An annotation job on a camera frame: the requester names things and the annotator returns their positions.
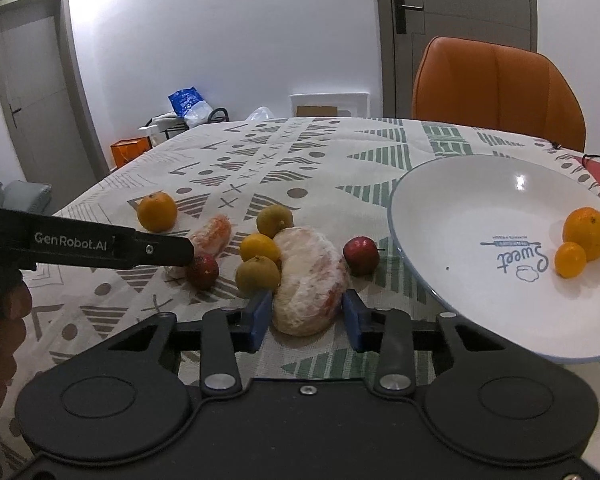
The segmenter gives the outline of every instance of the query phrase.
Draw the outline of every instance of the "table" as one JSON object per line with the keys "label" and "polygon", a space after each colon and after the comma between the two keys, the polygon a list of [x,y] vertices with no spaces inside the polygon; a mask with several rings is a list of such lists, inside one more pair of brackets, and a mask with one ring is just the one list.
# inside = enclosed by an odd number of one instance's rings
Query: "table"
{"label": "table", "polygon": [[[600,197],[600,184],[565,150],[542,139],[481,128],[394,119],[292,118],[199,126],[145,153],[106,177],[58,214],[65,218],[140,229],[136,208],[164,190],[179,209],[171,234],[185,235],[225,213],[233,237],[219,258],[214,289],[196,292],[160,267],[132,270],[40,265],[26,274],[34,299],[27,339],[16,352],[18,371],[0,409],[0,478],[30,457],[13,407],[37,372],[60,364],[156,312],[179,321],[200,319],[212,308],[242,305],[234,282],[238,246],[256,232],[257,213],[272,203],[293,211],[295,224],[312,226],[342,247],[366,235],[385,249],[379,270],[353,286],[369,306],[406,310],[433,320],[440,305],[405,268],[389,237],[386,208],[404,172],[443,156],[516,157],[577,180]],[[433,380],[429,356],[416,352],[417,381]],[[341,320],[326,332],[292,338],[269,332],[257,354],[239,354],[243,378],[351,378],[371,376],[377,355],[349,348]],[[600,403],[600,362],[570,366],[595,390]],[[196,380],[199,354],[184,352],[179,377]],[[600,471],[600,423],[584,458]]]}

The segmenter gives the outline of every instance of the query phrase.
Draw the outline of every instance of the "door handle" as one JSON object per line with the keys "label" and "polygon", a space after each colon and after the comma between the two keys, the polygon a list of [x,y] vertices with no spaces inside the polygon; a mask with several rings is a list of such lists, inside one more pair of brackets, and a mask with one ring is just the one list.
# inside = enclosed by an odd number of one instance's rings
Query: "door handle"
{"label": "door handle", "polygon": [[18,112],[21,112],[21,111],[22,111],[22,107],[20,107],[20,108],[16,108],[16,109],[14,110],[13,108],[11,108],[11,104],[9,104],[9,110],[11,111],[11,119],[13,119],[13,125],[14,125],[14,126],[17,128],[17,127],[18,127],[18,125],[16,124],[16,117],[15,117],[15,115],[16,115]]}
{"label": "door handle", "polygon": [[407,33],[407,10],[417,10],[423,12],[424,7],[406,5],[404,0],[393,0],[395,5],[395,33]]}

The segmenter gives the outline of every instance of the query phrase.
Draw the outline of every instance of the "peeled orange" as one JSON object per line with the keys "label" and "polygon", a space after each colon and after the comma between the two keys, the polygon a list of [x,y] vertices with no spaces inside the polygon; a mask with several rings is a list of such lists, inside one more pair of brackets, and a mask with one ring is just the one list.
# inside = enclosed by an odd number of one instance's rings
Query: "peeled orange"
{"label": "peeled orange", "polygon": [[574,242],[561,244],[553,260],[555,272],[562,278],[574,278],[586,267],[586,253]]}
{"label": "peeled orange", "polygon": [[176,218],[176,203],[163,191],[145,196],[138,205],[138,221],[152,233],[168,231],[175,225]]}
{"label": "peeled orange", "polygon": [[566,217],[562,241],[574,242],[586,252],[586,260],[600,257],[600,212],[592,207],[581,207]]}

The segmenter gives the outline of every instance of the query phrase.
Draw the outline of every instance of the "blue plastic bag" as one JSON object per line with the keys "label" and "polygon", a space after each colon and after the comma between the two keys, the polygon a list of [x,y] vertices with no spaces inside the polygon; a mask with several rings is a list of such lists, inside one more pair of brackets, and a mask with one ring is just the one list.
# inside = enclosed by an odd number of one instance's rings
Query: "blue plastic bag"
{"label": "blue plastic bag", "polygon": [[195,87],[185,88],[169,96],[173,111],[182,117],[189,128],[206,123],[213,109],[206,103]]}

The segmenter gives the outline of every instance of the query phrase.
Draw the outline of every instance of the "screw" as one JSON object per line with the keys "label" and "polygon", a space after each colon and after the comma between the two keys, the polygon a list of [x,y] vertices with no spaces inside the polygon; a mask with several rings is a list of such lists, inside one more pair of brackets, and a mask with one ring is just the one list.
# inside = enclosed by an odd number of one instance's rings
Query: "screw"
{"label": "screw", "polygon": [[235,384],[235,377],[229,374],[211,374],[205,379],[205,386],[212,390],[228,390]]}
{"label": "screw", "polygon": [[300,393],[302,395],[315,395],[318,393],[318,389],[315,386],[300,386]]}
{"label": "screw", "polygon": [[411,379],[402,374],[386,374],[380,378],[380,386],[386,390],[406,390],[411,386]]}

